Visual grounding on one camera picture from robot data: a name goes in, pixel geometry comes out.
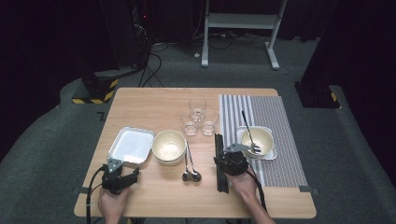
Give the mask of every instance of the gray striped mat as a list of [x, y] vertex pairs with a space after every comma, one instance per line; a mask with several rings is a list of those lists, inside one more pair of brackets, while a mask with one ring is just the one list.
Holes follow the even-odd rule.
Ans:
[[236, 129], [264, 126], [273, 131], [277, 157], [271, 161], [248, 160], [263, 186], [293, 188], [307, 186], [303, 167], [280, 96], [220, 95], [219, 118], [224, 146], [236, 142]]

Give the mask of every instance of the beige bowl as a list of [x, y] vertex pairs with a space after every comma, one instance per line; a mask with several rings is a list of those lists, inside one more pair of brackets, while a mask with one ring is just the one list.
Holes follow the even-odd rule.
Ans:
[[[261, 158], [268, 154], [274, 148], [274, 138], [265, 129], [251, 127], [250, 133], [254, 144], [256, 144], [261, 152], [252, 153], [251, 150], [244, 151], [245, 155], [251, 158]], [[242, 144], [250, 147], [251, 140], [248, 136], [248, 130], [244, 131], [242, 134]]]
[[181, 133], [166, 130], [154, 137], [151, 150], [162, 164], [174, 165], [181, 161], [186, 151], [186, 139]]

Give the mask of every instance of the metal stand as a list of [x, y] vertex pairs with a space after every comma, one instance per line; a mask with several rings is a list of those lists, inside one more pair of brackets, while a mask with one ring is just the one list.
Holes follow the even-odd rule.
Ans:
[[242, 28], [242, 29], [263, 29], [273, 30], [270, 42], [265, 42], [265, 49], [274, 70], [279, 69], [274, 53], [274, 43], [277, 31], [282, 22], [283, 12], [288, 0], [282, 0], [280, 9], [276, 15], [257, 15], [257, 14], [228, 14], [228, 13], [209, 13], [209, 0], [206, 0], [205, 9], [205, 35], [202, 49], [202, 67], [209, 66], [208, 30], [209, 27], [218, 28]]

